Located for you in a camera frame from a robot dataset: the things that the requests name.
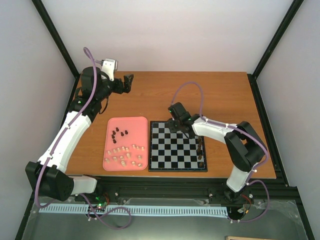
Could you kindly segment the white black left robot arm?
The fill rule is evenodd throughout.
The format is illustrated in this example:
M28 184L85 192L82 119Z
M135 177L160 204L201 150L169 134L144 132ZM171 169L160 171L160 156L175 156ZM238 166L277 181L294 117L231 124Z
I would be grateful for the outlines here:
M133 74L112 80L110 73L98 67L87 67L82 71L80 87L75 91L57 136L37 162L30 161L25 167L35 198L44 196L65 201L72 195L84 193L95 202L103 198L104 188L94 177L71 177L65 172L82 135L96 116L105 111L102 101L108 100L112 93L129 93L133 80Z

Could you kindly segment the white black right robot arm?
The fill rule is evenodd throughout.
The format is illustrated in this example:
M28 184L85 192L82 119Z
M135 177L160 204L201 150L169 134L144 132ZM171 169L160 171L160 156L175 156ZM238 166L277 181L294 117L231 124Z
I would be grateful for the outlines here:
M235 202L256 168L269 157L267 147L250 123L228 124L202 115L190 113L180 103L168 107L171 118L167 121L171 133L182 132L189 137L207 137L226 145L233 168L226 180L224 197Z

